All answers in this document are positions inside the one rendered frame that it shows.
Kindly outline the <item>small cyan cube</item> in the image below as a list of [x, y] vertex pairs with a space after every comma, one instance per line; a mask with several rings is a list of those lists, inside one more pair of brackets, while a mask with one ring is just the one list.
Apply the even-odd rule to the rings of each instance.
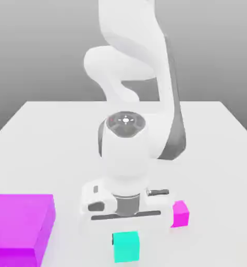
[[133, 262], [140, 259], [140, 238], [137, 231], [112, 233], [114, 262]]

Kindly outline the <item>large magenta box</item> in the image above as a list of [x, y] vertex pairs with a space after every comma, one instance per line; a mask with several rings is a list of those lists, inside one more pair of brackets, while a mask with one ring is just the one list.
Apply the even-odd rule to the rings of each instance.
[[0, 267], [41, 267], [55, 218], [52, 194], [0, 194]]

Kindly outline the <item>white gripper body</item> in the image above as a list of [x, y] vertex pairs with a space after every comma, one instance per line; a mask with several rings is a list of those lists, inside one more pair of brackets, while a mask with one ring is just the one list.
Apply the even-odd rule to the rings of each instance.
[[172, 226], [172, 210], [142, 211], [130, 217], [79, 211], [78, 216], [81, 231], [90, 236], [110, 236], [119, 232], [156, 234], [166, 232]]

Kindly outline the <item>small magenta cube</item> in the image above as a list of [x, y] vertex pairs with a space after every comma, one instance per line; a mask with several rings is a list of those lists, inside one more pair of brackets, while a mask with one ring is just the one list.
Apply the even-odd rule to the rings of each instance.
[[189, 224], [189, 209], [184, 201], [176, 201], [173, 204], [174, 222], [171, 228], [188, 226]]

